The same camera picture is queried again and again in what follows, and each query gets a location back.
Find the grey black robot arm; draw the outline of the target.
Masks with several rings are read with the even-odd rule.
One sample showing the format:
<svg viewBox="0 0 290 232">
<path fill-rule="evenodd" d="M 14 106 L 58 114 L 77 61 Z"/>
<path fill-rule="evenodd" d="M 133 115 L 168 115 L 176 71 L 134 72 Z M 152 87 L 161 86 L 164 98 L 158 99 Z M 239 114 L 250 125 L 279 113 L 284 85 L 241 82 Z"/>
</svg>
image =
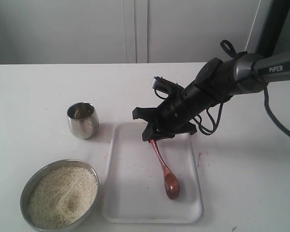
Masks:
<svg viewBox="0 0 290 232">
<path fill-rule="evenodd" d="M 234 95 L 258 93 L 265 91 L 270 82 L 289 80 L 290 51 L 268 58 L 242 52 L 226 62 L 213 58 L 187 87 L 154 77 L 152 88 L 166 93 L 167 98 L 156 108 L 136 107 L 132 117 L 147 121 L 142 133 L 144 142 L 182 133 L 193 135 L 197 131 L 210 135 L 217 129 L 218 121 L 213 123 L 212 130 L 207 130 L 191 120 L 211 107 L 223 106 Z"/>
</svg>

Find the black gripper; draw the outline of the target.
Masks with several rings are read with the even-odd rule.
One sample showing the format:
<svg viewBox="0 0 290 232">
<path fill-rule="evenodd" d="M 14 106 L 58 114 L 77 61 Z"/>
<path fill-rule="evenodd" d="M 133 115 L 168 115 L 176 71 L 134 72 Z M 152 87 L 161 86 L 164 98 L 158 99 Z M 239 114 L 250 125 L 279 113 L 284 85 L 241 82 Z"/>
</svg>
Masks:
<svg viewBox="0 0 290 232">
<path fill-rule="evenodd" d="M 148 123 L 142 133 L 143 142 L 150 140 L 171 139 L 175 134 L 197 132 L 196 126 L 190 120 L 199 110 L 199 92 L 178 91 L 174 96 L 168 97 L 158 108 L 136 107 L 132 111 L 132 119 L 153 120 L 155 125 Z"/>
</svg>

